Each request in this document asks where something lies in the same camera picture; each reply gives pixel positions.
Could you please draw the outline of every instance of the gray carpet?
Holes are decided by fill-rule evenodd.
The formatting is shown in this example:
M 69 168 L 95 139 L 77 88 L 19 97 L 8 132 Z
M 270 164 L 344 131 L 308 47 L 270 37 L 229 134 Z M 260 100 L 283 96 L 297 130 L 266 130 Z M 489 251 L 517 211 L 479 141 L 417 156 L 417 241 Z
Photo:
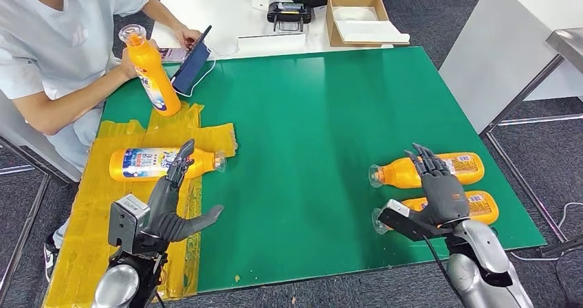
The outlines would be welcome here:
M 478 0 L 384 0 L 391 21 L 411 34 L 412 44 L 422 45 L 437 68 L 441 66 L 463 24 Z M 141 23 L 150 32 L 152 23 L 139 14 L 115 19 L 115 32 L 128 23 Z M 123 44 L 116 41 L 114 52 Z M 513 112 L 512 118 L 583 112 L 575 98 L 528 102 Z M 497 129 L 496 137 L 523 172 L 527 181 L 559 220 L 568 201 L 583 202 L 583 183 L 578 153 L 583 140 L 583 123 L 509 126 Z M 492 146 L 485 142 L 525 208 L 545 239 L 556 239 L 534 205 L 520 189 Z M 0 168 L 20 161 L 0 148 Z M 23 219 L 30 208 L 41 176 L 37 172 L 0 177 L 0 271 L 4 271 Z M 43 202 L 31 238 L 26 244 L 20 267 L 4 307 L 39 307 L 46 290 L 41 244 L 45 236 L 63 222 L 69 213 L 76 187 L 59 188 L 55 183 Z M 567 236 L 582 233 L 583 207 L 573 207 L 564 225 Z M 537 256 L 537 250 L 519 252 Z M 564 307 L 564 294 L 554 276 L 553 263 L 524 262 L 511 258 L 520 279 L 536 307 Z M 583 252 L 560 261 L 560 274 L 571 300 L 583 301 Z M 363 274 L 334 276 L 317 280 L 200 295 L 166 303 L 178 307 L 462 307 L 434 263 L 413 265 Z

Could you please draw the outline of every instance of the cable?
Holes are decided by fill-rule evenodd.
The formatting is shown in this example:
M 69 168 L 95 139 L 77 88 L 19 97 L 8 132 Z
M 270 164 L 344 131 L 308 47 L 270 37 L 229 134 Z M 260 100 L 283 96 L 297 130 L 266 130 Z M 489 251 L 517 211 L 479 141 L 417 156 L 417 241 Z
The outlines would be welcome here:
M 570 203 L 566 203 L 563 206 L 563 216 L 561 217 L 561 221 L 557 225 L 559 227 L 559 229 L 561 228 L 561 226 L 563 225 L 563 222 L 565 221 L 565 219 L 567 217 L 567 207 L 569 207 L 571 205 L 581 205 L 581 206 L 583 206 L 583 203 L 578 203 L 578 202 L 572 201 Z M 518 260 L 522 260 L 522 261 L 559 261 L 559 259 L 561 259 L 564 256 L 564 252 L 561 253 L 560 256 L 557 256 L 555 258 L 523 258 L 521 256 L 518 256 L 518 255 L 514 254 L 514 252 L 511 252 L 510 255 L 512 255 L 515 258 L 517 258 Z
M 510 255 L 522 261 L 557 261 L 558 259 L 561 259 L 563 257 L 563 255 L 561 254 L 561 256 L 558 256 L 556 258 L 523 258 L 521 256 L 514 254 L 514 252 L 510 252 Z
M 160 298 L 160 295 L 158 294 L 158 291 L 156 291 L 156 299 L 158 299 L 158 302 L 162 308 L 166 308 L 166 306 L 164 306 L 164 302 L 162 302 L 162 298 Z
M 435 252 L 435 249 L 433 248 L 433 244 L 431 244 L 431 242 L 429 241 L 429 239 L 427 239 L 427 237 L 425 237 L 425 235 L 422 235 L 422 236 L 423 236 L 423 239 L 425 240 L 425 242 L 427 243 L 427 246 L 429 247 L 429 250 L 431 251 L 431 254 L 433 254 L 433 258 L 435 259 L 435 262 L 437 262 L 437 265 L 439 266 L 439 269 L 441 270 L 441 273 L 443 274 L 443 277 L 445 277 L 445 279 L 447 280 L 448 284 L 452 288 L 453 292 L 455 293 L 455 295 L 457 296 L 457 298 L 459 299 L 459 301 L 463 304 L 463 300 L 461 298 L 461 295 L 457 291 L 457 289 L 454 287 L 454 284 L 452 283 L 452 280 L 450 278 L 450 275 L 448 275 L 448 273 L 446 272 L 446 269 L 441 264 L 441 261 L 439 260 L 439 256 L 437 256 L 437 252 Z
M 237 50 L 233 54 L 229 54 L 229 55 L 220 54 L 216 50 L 212 49 L 211 47 L 207 47 L 206 49 L 208 50 L 209 53 L 212 52 L 213 54 L 217 54 L 220 57 L 233 56 L 233 55 L 235 55 L 236 53 L 239 52 L 239 47 L 237 47 Z M 216 64 L 217 64 L 217 60 L 216 59 L 213 59 L 212 60 L 212 66 L 210 67 L 210 69 L 205 74 L 203 74 L 202 77 L 195 84 L 192 85 L 192 88 L 190 89 L 190 94 L 186 95 L 185 93 L 181 93 L 180 91 L 178 91 L 178 90 L 175 89 L 176 94 L 178 94 L 180 96 L 184 96 L 184 97 L 192 97 L 193 96 L 193 91 L 195 90 L 195 87 L 202 81 L 202 79 L 204 79 L 204 77 L 207 74 L 209 74 L 215 68 L 215 65 Z
M 575 203 L 575 202 L 571 202 L 571 203 L 566 203 L 565 206 L 563 206 L 563 217 L 561 218 L 561 221 L 559 222 L 559 224 L 557 226 L 559 226 L 559 229 L 561 228 L 561 226 L 563 225 L 563 222 L 565 220 L 565 217 L 567 217 L 567 207 L 571 206 L 571 205 L 580 205 L 583 206 L 583 203 Z

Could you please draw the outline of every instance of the black cable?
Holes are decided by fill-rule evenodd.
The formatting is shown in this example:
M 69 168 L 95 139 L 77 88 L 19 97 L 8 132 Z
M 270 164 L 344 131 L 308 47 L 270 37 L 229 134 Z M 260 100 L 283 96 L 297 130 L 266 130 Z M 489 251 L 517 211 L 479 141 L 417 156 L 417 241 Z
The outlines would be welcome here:
M 559 261 L 561 261 L 561 259 L 563 259 L 565 256 L 569 255 L 570 253 L 577 252 L 577 251 L 583 252 L 583 249 L 578 248 L 576 250 L 571 250 L 571 251 L 565 252 L 562 256 L 559 256 L 559 258 L 555 261 L 555 277 L 557 278 L 557 281 L 559 282 L 559 286 L 561 286 L 563 294 L 565 295 L 565 302 L 566 303 L 570 303 L 570 300 L 569 300 L 569 295 L 567 295 L 567 290 L 565 289 L 564 284 L 561 281 L 561 278 L 559 277 Z
M 160 298 L 160 295 L 158 294 L 158 291 L 156 291 L 156 298 L 158 299 L 160 306 L 162 306 L 162 308 L 166 308 L 166 306 L 164 306 L 164 303 L 162 302 L 162 298 Z
M 465 306 L 465 304 L 463 303 L 463 300 L 461 299 L 460 293 L 457 291 L 454 284 L 452 283 L 450 275 L 448 275 L 448 273 L 446 272 L 446 269 L 441 264 L 441 261 L 439 260 L 439 256 L 437 256 L 437 252 L 435 252 L 435 249 L 433 248 L 433 244 L 431 244 L 431 242 L 429 241 L 429 239 L 427 239 L 427 237 L 425 237 L 424 235 L 422 235 L 422 236 L 423 236 L 423 239 L 425 239 L 425 242 L 427 243 L 427 246 L 429 247 L 431 254 L 433 254 L 433 258 L 435 259 L 435 262 L 437 262 L 437 265 L 439 266 L 439 269 L 441 270 L 443 277 L 445 277 L 448 284 L 452 288 L 453 292 L 456 294 L 457 298 L 461 301 L 461 304 Z

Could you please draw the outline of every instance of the robotic thumb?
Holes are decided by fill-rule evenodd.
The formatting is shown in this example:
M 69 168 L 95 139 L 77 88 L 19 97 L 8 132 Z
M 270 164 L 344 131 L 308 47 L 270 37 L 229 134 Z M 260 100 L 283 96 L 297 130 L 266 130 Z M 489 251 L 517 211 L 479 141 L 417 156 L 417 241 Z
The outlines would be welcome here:
M 222 205 L 215 205 L 206 214 L 203 214 L 200 217 L 195 217 L 190 220 L 182 219 L 179 222 L 179 231 L 170 241 L 182 241 L 186 237 L 212 226 L 217 222 L 223 209 L 224 207 Z

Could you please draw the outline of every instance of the clear bottle cap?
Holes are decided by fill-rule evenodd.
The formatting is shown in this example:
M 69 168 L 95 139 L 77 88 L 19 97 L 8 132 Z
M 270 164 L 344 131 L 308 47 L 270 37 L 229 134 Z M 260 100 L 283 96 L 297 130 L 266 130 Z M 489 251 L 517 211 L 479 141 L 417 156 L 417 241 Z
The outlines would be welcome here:
M 382 210 L 380 208 L 373 209 L 373 213 L 371 214 L 371 218 L 373 221 L 373 228 L 378 234 L 386 234 L 388 229 L 386 225 L 384 225 L 381 221 L 379 221 L 379 216 L 381 215 Z
M 146 42 L 146 29 L 137 24 L 126 25 L 120 30 L 119 37 L 127 45 L 141 45 Z
M 227 158 L 225 158 L 224 151 L 217 151 L 214 153 L 214 170 L 224 173 L 227 169 Z
M 371 165 L 368 169 L 368 181 L 373 188 L 379 188 L 384 184 L 384 172 L 381 166 Z

